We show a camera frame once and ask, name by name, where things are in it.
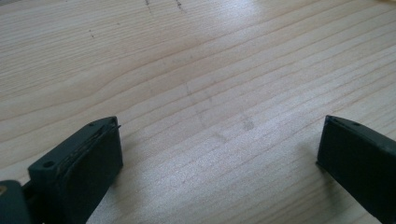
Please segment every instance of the wooden table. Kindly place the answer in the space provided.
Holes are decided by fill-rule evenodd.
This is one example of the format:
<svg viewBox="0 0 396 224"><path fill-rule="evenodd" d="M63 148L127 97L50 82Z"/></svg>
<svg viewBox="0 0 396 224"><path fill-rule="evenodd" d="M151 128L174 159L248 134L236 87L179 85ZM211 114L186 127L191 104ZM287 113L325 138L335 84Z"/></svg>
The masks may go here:
<svg viewBox="0 0 396 224"><path fill-rule="evenodd" d="M327 114L396 139L395 4L0 4L0 179L116 115L89 223L377 223L315 161Z"/></svg>

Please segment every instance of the screw hole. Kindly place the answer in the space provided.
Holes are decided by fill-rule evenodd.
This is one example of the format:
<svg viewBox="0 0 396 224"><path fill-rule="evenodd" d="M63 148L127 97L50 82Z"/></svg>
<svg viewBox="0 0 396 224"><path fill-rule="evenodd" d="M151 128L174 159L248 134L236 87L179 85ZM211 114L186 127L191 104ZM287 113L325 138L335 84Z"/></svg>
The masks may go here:
<svg viewBox="0 0 396 224"><path fill-rule="evenodd" d="M6 191L7 191L7 187L1 185L1 186L0 186L0 195L4 194Z"/></svg>
<svg viewBox="0 0 396 224"><path fill-rule="evenodd" d="M45 162L44 164L43 164L43 166L45 167L45 168L50 168L51 166L53 166L55 164L55 162L53 162L53 161L47 161L47 162Z"/></svg>

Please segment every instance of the light wood surface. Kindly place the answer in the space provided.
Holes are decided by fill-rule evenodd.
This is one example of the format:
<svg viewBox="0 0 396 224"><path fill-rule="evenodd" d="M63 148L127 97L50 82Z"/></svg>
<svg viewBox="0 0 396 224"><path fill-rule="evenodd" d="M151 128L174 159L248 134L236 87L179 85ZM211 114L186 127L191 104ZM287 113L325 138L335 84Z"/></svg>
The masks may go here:
<svg viewBox="0 0 396 224"><path fill-rule="evenodd" d="M327 114L396 139L394 3L0 5L0 179L116 115L89 223L377 223L315 161Z"/></svg>

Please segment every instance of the wood grain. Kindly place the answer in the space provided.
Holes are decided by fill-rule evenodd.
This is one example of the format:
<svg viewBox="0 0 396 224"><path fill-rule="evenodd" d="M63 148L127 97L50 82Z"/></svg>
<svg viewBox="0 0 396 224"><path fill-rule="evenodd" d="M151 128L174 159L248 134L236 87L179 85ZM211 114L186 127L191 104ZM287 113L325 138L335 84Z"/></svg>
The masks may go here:
<svg viewBox="0 0 396 224"><path fill-rule="evenodd" d="M396 5L34 0L0 6L0 179L119 118L89 223L377 223L315 165L324 116L396 139Z"/></svg>

